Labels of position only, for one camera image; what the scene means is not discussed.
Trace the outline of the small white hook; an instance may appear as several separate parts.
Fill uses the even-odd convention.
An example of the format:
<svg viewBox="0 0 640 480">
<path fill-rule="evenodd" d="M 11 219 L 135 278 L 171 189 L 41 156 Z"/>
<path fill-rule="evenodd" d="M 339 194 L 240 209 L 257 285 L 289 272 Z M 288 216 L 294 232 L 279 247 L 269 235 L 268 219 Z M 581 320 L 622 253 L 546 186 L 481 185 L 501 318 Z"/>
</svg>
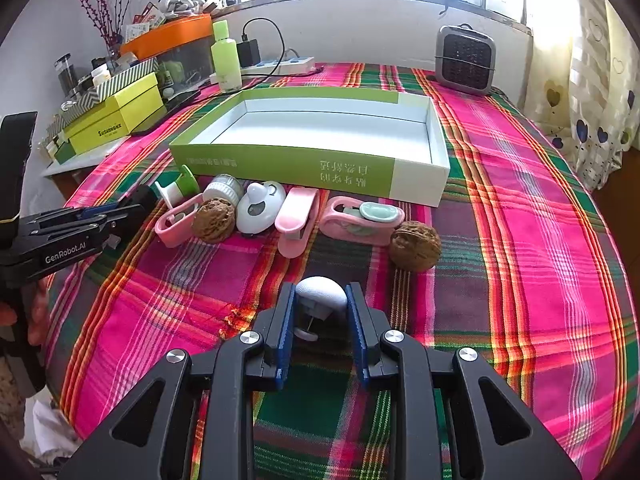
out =
<svg viewBox="0 0 640 480">
<path fill-rule="evenodd" d="M 345 318 L 347 296 L 336 281 L 324 276 L 304 278 L 295 286 L 297 310 L 302 314 L 294 335 L 301 340 L 315 342 L 318 335 L 311 331 L 314 320 L 325 321 L 332 314 Z"/>
</svg>

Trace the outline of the walnut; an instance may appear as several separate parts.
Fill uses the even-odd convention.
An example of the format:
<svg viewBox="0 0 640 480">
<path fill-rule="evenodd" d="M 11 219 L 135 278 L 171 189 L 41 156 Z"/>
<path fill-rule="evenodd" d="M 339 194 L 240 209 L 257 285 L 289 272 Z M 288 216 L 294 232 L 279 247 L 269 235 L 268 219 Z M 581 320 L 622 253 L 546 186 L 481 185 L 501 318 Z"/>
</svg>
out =
<svg viewBox="0 0 640 480">
<path fill-rule="evenodd" d="M 235 228 L 235 208 L 225 198 L 212 198 L 198 208 L 192 223 L 195 237 L 218 244 L 231 236 Z"/>
<path fill-rule="evenodd" d="M 388 255 L 401 270 L 424 272 L 438 263 L 442 242 L 432 226 L 420 221 L 404 221 L 390 238 Z"/>
</svg>

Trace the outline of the pink clip green insert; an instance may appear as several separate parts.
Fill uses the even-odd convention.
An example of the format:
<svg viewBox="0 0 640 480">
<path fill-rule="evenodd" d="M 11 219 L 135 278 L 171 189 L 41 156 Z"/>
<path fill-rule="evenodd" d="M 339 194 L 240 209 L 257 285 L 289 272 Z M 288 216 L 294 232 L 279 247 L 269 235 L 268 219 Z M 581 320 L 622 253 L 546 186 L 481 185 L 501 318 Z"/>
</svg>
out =
<svg viewBox="0 0 640 480">
<path fill-rule="evenodd" d="M 323 209 L 319 230 L 334 240 L 387 246 L 393 232 L 404 221 L 404 211 L 396 206 L 335 196 Z"/>
</svg>

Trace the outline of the pink clip plain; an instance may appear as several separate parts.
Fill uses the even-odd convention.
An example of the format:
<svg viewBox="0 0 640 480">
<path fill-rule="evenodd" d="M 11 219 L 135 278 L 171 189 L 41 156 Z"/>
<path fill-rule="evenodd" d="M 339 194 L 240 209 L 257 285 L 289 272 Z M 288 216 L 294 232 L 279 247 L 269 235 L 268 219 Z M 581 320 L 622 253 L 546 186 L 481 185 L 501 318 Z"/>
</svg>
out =
<svg viewBox="0 0 640 480">
<path fill-rule="evenodd" d="M 274 226 L 280 233 L 278 251 L 294 259 L 305 250 L 320 208 L 318 188 L 291 188 L 278 212 Z"/>
</svg>

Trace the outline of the white smiley mouse gadget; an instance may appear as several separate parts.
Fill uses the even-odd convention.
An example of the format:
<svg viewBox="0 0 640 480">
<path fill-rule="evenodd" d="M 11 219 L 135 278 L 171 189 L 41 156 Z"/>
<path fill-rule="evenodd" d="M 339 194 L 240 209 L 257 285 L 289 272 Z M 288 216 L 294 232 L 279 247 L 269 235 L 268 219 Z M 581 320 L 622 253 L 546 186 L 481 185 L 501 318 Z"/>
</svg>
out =
<svg viewBox="0 0 640 480">
<path fill-rule="evenodd" d="M 285 189 L 279 182 L 252 182 L 236 206 L 236 228 L 245 235 L 267 231 L 284 203 Z"/>
</svg>

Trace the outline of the pink clip small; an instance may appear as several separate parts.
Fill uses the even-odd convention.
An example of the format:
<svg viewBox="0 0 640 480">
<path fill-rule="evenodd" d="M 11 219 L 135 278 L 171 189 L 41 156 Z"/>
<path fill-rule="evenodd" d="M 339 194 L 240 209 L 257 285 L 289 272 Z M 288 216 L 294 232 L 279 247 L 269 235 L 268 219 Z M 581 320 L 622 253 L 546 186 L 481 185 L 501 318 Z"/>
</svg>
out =
<svg viewBox="0 0 640 480">
<path fill-rule="evenodd" d="M 176 248 L 193 237 L 195 215 L 204 203 L 203 194 L 166 211 L 155 223 L 154 232 L 167 248 Z"/>
</svg>

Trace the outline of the white round jar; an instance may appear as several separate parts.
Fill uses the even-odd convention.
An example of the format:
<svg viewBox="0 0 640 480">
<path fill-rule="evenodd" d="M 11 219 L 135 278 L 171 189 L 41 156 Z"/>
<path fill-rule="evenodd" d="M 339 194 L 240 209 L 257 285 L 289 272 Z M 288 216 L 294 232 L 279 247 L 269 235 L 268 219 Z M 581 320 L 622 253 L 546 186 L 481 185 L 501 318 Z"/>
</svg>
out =
<svg viewBox="0 0 640 480">
<path fill-rule="evenodd" d="M 244 182 L 233 177 L 231 174 L 217 174 L 209 182 L 203 192 L 203 200 L 213 200 L 219 198 L 220 200 L 226 200 L 233 207 L 239 205 L 239 202 L 244 194 Z"/>
</svg>

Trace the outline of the striped green white box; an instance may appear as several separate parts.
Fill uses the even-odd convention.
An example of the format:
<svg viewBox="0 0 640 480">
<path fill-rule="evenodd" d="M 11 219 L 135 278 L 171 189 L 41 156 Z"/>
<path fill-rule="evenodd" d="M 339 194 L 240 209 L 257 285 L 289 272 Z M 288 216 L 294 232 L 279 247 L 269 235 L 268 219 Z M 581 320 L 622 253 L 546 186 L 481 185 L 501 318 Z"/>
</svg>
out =
<svg viewBox="0 0 640 480">
<path fill-rule="evenodd" d="M 157 69 L 157 58 L 148 58 L 136 66 L 132 66 L 128 70 L 113 76 L 107 82 L 102 82 L 96 88 L 91 88 L 68 110 L 63 110 L 61 113 L 56 114 L 50 125 L 47 126 L 47 132 L 55 136 L 68 124 L 87 113 L 88 110 L 114 96 L 122 89 L 128 90 L 138 80 L 149 74 L 154 74 Z"/>
</svg>

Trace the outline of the yellow shoe box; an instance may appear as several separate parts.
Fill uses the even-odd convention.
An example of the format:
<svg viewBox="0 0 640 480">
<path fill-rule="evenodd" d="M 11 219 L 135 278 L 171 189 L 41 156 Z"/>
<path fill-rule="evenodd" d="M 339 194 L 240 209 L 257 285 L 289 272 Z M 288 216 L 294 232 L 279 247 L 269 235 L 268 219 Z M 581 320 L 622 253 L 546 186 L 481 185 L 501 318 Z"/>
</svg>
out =
<svg viewBox="0 0 640 480">
<path fill-rule="evenodd" d="M 64 139 L 76 154 L 84 154 L 128 136 L 162 106 L 156 75 L 150 73 L 67 125 L 63 129 Z"/>
</svg>

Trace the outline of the black smartphone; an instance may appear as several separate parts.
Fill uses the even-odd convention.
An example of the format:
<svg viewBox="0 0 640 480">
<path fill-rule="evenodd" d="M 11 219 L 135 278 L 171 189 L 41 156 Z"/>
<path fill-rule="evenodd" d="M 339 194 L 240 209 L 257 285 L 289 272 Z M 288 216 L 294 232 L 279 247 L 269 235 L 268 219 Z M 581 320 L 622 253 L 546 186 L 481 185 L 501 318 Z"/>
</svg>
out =
<svg viewBox="0 0 640 480">
<path fill-rule="evenodd" d="M 158 110 L 130 132 L 130 136 L 146 136 L 156 128 L 163 125 L 166 120 L 180 112 L 186 106 L 191 105 L 201 94 L 200 90 L 182 92 L 164 103 Z"/>
</svg>

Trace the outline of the orange lid box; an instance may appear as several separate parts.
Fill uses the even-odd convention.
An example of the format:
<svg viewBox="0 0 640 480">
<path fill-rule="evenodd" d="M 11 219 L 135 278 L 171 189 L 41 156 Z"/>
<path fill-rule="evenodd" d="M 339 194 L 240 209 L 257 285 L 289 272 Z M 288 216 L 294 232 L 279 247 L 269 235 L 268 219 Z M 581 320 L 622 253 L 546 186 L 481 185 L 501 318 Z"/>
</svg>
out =
<svg viewBox="0 0 640 480">
<path fill-rule="evenodd" d="M 198 14 L 160 25 L 120 47 L 120 55 L 132 53 L 138 60 L 146 60 L 212 36 L 213 25 L 209 14 Z"/>
</svg>

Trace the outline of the green white cardboard tray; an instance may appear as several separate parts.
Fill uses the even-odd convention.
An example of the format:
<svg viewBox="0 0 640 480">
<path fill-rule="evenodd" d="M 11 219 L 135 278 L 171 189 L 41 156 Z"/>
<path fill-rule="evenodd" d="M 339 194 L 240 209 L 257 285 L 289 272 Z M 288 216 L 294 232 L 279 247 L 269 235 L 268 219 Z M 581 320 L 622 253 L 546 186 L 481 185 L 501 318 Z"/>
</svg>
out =
<svg viewBox="0 0 640 480">
<path fill-rule="evenodd" d="M 242 91 L 184 130 L 170 151 L 198 176 L 225 172 L 430 207 L 450 170 L 433 100 L 371 88 Z"/>
</svg>

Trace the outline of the green lotion bottle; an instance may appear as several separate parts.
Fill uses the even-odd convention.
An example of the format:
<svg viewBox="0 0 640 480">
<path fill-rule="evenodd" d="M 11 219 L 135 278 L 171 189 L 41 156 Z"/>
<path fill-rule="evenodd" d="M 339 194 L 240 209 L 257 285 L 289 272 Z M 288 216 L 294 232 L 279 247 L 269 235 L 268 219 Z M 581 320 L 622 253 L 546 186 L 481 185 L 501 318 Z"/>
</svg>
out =
<svg viewBox="0 0 640 480">
<path fill-rule="evenodd" d="M 213 22 L 214 43 L 210 50 L 219 87 L 223 92 L 242 88 L 241 65 L 236 42 L 231 38 L 228 22 Z"/>
</svg>

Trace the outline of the grey space heater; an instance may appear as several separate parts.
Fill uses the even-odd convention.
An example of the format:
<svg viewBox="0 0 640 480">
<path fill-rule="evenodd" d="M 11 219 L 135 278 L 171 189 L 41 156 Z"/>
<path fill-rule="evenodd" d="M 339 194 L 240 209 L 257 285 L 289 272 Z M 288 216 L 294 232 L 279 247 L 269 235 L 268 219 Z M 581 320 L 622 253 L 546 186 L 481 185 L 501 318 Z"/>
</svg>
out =
<svg viewBox="0 0 640 480">
<path fill-rule="evenodd" d="M 496 64 L 495 41 L 469 24 L 442 26 L 437 35 L 435 75 L 440 84 L 488 96 Z"/>
</svg>

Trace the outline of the heart pattern curtain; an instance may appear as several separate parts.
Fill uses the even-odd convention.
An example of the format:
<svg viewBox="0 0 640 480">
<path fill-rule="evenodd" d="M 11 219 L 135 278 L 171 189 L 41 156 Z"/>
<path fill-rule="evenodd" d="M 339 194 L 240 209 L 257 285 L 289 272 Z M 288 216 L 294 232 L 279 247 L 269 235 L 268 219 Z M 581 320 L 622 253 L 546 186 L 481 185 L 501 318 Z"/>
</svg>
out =
<svg viewBox="0 0 640 480">
<path fill-rule="evenodd" d="M 610 0 L 525 0 L 533 57 L 525 115 L 587 191 L 623 166 L 639 131 L 639 47 Z"/>
</svg>

